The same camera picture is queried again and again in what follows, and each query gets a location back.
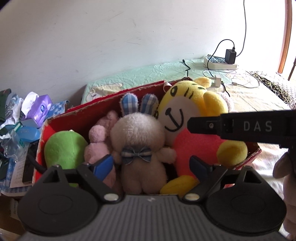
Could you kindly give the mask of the beige plush bunny plaid ears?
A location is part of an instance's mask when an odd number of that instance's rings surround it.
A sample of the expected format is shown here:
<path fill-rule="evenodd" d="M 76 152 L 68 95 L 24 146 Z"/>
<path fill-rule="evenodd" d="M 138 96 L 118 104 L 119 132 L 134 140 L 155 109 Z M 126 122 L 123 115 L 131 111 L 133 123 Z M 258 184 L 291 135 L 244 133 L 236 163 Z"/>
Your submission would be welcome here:
<path fill-rule="evenodd" d="M 165 146 L 165 128 L 153 116 L 159 101 L 146 94 L 141 102 L 133 93 L 120 100 L 122 117 L 110 131 L 112 157 L 121 165 L 121 184 L 127 194 L 158 194 L 167 183 L 164 164 L 176 160 Z"/>

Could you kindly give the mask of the brown plush bear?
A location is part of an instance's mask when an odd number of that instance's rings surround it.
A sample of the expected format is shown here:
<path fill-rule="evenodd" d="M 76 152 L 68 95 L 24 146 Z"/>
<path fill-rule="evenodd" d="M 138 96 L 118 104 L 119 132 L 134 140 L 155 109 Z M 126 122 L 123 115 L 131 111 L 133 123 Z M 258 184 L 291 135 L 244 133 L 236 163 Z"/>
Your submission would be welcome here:
<path fill-rule="evenodd" d="M 283 196 L 287 214 L 283 227 L 289 233 L 287 238 L 295 240 L 295 157 L 289 151 L 284 153 L 274 165 L 273 177 L 284 178 Z"/>

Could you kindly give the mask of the small pink plush toy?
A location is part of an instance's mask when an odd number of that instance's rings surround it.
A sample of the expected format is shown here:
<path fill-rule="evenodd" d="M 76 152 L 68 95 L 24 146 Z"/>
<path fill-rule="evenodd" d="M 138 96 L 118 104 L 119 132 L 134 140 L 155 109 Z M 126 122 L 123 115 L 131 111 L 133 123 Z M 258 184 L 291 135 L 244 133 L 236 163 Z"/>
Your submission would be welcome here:
<path fill-rule="evenodd" d="M 90 144 L 84 150 L 86 162 L 94 164 L 104 156 L 111 154 L 113 147 L 110 140 L 110 131 L 118 120 L 117 112 L 111 110 L 90 129 L 88 133 Z"/>

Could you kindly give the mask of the leopard print cloth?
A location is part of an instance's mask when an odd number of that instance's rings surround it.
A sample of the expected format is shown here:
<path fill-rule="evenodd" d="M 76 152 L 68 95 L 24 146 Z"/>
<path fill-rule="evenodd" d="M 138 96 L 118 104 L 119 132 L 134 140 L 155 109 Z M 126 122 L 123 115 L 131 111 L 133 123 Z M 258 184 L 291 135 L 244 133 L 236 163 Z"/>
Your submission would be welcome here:
<path fill-rule="evenodd" d="M 250 71 L 250 74 L 289 105 L 290 109 L 295 109 L 295 83 L 277 74 L 269 75 L 260 71 Z"/>

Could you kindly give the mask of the green plush toy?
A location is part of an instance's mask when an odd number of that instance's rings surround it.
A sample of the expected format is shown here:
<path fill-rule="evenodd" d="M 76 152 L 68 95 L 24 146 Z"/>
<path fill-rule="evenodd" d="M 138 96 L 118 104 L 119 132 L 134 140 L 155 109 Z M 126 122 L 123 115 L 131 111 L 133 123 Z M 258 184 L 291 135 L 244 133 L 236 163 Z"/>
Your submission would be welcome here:
<path fill-rule="evenodd" d="M 76 169 L 85 161 L 84 150 L 87 146 L 85 138 L 73 130 L 53 134 L 44 148 L 47 168 L 60 165 L 64 170 Z"/>

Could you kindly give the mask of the yellow green cartoon bedsheet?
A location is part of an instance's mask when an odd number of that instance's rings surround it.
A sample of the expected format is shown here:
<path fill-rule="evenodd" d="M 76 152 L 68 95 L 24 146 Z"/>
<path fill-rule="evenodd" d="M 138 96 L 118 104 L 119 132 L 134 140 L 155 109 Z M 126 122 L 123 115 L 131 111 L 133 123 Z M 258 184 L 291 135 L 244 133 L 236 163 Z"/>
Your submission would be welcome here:
<path fill-rule="evenodd" d="M 100 78 L 86 85 L 82 103 L 105 95 L 153 82 L 173 81 L 189 76 L 208 78 L 220 75 L 224 86 L 219 90 L 231 100 L 232 111 L 260 111 L 290 109 L 276 94 L 254 78 L 243 68 L 235 70 L 209 70 L 203 66 L 203 59 L 193 59 L 148 66 Z"/>

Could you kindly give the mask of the red cardboard box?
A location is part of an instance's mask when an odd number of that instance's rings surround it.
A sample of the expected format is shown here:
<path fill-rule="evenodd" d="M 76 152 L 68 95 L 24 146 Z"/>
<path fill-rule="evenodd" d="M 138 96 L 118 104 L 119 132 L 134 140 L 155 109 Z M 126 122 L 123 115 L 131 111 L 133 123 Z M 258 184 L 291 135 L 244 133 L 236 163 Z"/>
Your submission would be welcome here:
<path fill-rule="evenodd" d="M 148 84 L 138 88 L 124 90 L 119 93 L 112 94 L 111 96 L 105 96 L 105 97 L 99 98 L 96 101 L 90 102 L 88 104 L 78 106 L 76 108 L 73 108 L 67 111 L 67 113 L 65 114 L 61 114 L 59 116 L 55 116 L 53 118 L 48 119 L 45 122 L 44 128 L 42 130 L 41 140 L 40 140 L 38 151 L 37 151 L 37 162 L 39 164 L 46 164 L 45 156 L 44 156 L 44 148 L 45 148 L 46 142 L 53 134 L 59 131 L 73 130 L 74 132 L 77 132 L 81 136 L 83 136 L 85 140 L 88 142 L 88 144 L 90 144 L 88 133 L 100 118 L 106 116 L 107 113 L 111 110 L 114 110 L 117 112 L 119 119 L 122 117 L 120 100 L 125 94 L 127 93 L 135 94 L 138 98 L 138 102 L 141 102 L 142 98 L 146 94 L 154 94 L 158 98 L 158 101 L 160 104 L 161 99 L 163 98 L 165 93 L 170 89 L 170 87 L 183 79 L 190 79 L 190 78 L 185 77 L 169 83 L 158 82 L 155 84 Z M 220 94 L 227 101 L 227 104 L 229 106 L 229 102 L 226 99 L 226 97 L 223 96 L 221 93 L 218 93 L 218 94 Z M 153 114 L 155 118 L 156 118 L 155 113 L 157 109 L 158 107 L 156 108 Z M 251 163 L 261 152 L 261 149 L 257 143 L 245 142 L 245 144 L 247 145 L 247 150 L 248 150 L 247 158 L 243 163 L 230 169 L 235 169 L 235 170 L 241 169 L 244 165 Z M 172 164 L 165 163 L 164 166 L 166 169 L 166 175 L 168 178 L 167 183 L 168 183 L 169 181 L 176 178 L 177 172 L 175 170 L 174 163 Z M 118 165 L 114 162 L 113 168 L 111 172 L 107 175 L 107 177 L 104 179 L 104 182 L 108 186 L 114 187 L 116 185 L 115 178 L 117 177 L 120 178 L 120 175 L 121 175 L 121 165 Z"/>

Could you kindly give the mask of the white usb charger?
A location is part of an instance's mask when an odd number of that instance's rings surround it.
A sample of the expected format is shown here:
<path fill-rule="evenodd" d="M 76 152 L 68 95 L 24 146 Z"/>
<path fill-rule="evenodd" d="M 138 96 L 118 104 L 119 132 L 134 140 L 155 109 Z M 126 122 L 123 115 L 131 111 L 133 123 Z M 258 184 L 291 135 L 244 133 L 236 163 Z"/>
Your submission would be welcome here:
<path fill-rule="evenodd" d="M 214 75 L 210 79 L 212 80 L 211 87 L 219 88 L 222 85 L 222 80 L 220 75 Z"/>

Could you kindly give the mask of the blue plastic case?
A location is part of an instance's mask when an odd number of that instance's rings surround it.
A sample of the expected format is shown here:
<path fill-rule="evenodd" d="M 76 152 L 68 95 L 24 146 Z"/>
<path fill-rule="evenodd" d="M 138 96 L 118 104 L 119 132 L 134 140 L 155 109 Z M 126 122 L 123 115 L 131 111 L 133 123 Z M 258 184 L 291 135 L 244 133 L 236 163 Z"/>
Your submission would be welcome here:
<path fill-rule="evenodd" d="M 23 126 L 16 133 L 24 142 L 32 143 L 40 139 L 40 131 L 34 127 Z"/>

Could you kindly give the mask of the yellow tiger plush toy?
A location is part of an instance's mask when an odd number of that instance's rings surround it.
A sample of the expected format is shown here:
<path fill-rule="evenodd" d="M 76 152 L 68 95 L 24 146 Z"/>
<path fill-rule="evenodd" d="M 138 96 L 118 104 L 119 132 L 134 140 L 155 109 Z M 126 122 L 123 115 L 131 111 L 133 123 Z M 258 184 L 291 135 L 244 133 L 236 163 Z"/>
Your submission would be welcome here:
<path fill-rule="evenodd" d="M 177 176 L 160 190 L 161 194 L 182 197 L 201 182 L 207 165 L 234 168 L 247 158 L 245 142 L 194 132 L 205 130 L 202 118 L 229 112 L 227 101 L 208 90 L 211 84 L 206 77 L 183 79 L 161 99 L 155 116 L 165 129 L 166 145 L 177 155 L 174 161 Z"/>

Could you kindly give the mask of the black power adapter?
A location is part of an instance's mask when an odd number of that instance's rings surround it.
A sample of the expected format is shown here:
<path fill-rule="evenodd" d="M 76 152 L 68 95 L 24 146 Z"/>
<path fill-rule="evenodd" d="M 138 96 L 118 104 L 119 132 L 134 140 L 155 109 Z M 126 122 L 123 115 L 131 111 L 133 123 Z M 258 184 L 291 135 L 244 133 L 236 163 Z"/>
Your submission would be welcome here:
<path fill-rule="evenodd" d="M 225 62 L 227 64 L 234 64 L 236 59 L 236 51 L 233 47 L 232 49 L 226 49 L 225 52 Z"/>

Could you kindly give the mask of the purple tissue pack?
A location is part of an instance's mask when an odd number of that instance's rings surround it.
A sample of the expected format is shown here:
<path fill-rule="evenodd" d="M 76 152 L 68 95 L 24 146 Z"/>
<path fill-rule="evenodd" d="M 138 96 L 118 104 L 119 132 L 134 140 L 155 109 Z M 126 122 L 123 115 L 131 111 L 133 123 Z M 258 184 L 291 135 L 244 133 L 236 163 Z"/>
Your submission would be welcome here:
<path fill-rule="evenodd" d="M 26 119 L 23 121 L 24 126 L 40 128 L 52 106 L 52 100 L 48 95 L 41 95 L 36 98 Z"/>

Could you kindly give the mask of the white power strip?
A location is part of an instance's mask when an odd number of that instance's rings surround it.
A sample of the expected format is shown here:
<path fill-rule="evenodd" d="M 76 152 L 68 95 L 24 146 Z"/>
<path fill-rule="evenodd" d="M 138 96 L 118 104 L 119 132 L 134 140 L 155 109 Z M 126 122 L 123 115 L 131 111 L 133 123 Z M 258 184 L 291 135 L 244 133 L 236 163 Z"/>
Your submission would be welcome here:
<path fill-rule="evenodd" d="M 224 58 L 215 56 L 205 56 L 203 66 L 209 70 L 235 70 L 238 68 L 237 64 L 228 64 Z"/>

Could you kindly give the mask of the pile of plastic packages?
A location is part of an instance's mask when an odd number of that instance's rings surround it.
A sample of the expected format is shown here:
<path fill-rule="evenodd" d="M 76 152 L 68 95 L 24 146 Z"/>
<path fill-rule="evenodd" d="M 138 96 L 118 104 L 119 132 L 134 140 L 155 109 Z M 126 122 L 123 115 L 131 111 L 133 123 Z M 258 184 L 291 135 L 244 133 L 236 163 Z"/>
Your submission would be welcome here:
<path fill-rule="evenodd" d="M 1 91 L 1 194 L 9 197 L 24 196 L 35 181 L 33 174 L 44 173 L 46 168 L 37 163 L 39 140 L 28 143 L 22 141 L 17 130 L 23 127 L 23 121 L 36 98 L 34 92 L 25 99 L 20 98 L 11 89 Z M 66 112 L 69 101 L 52 103 L 45 120 Z"/>

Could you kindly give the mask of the wooden door frame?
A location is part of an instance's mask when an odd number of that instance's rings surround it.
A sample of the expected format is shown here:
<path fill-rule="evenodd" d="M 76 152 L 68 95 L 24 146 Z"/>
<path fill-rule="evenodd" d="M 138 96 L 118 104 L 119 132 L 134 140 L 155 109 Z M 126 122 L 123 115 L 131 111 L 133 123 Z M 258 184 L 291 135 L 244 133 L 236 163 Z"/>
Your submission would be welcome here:
<path fill-rule="evenodd" d="M 283 73 L 290 47 L 290 37 L 292 34 L 292 0 L 285 0 L 285 25 L 283 32 L 282 48 L 280 53 L 280 63 L 277 72 Z"/>

